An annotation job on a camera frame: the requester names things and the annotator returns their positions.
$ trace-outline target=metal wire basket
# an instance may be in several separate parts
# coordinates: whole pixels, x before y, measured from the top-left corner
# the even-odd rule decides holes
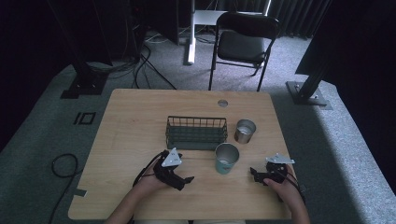
[[[166,124],[168,148],[214,150],[227,136],[225,118],[169,116]]]

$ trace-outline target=stand base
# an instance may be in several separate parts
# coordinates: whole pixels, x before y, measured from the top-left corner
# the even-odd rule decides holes
[[[61,99],[78,99],[80,95],[100,95],[105,87],[108,74],[101,73],[90,84],[82,85],[78,75],[70,85],[69,90],[62,93]]]
[[[293,102],[297,105],[318,105],[320,109],[332,110],[330,102],[325,100],[319,89],[316,89],[314,94],[308,99],[302,99],[299,96],[300,88],[304,85],[303,82],[288,81],[286,86],[290,92]]]

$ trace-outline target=stainless steel cup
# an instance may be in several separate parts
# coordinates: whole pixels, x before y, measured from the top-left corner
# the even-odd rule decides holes
[[[230,173],[235,163],[239,160],[239,151],[230,143],[221,143],[216,147],[216,170],[219,174]]]
[[[256,132],[256,125],[250,119],[240,119],[236,123],[235,141],[240,144],[246,144],[250,141],[251,136]]]

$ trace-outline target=tabletop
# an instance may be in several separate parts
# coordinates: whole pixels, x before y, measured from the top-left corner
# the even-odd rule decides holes
[[[178,148],[183,163],[175,173],[195,178],[181,191],[155,192],[139,204],[135,219],[290,219],[286,205],[249,172],[250,167],[265,172],[266,157],[289,156],[268,93],[126,89],[114,90],[109,99],[78,183],[87,194],[74,196],[70,218],[106,219],[111,214],[139,172],[166,149],[168,116],[226,118],[226,142],[239,149],[240,158],[230,173],[221,175],[213,150]],[[247,144],[233,139],[240,119],[257,126]]]

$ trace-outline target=chair backrest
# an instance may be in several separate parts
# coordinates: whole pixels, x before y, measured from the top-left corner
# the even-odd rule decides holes
[[[225,12],[217,20],[219,28],[234,30],[241,35],[276,39],[280,33],[279,21],[275,18],[238,12]]]

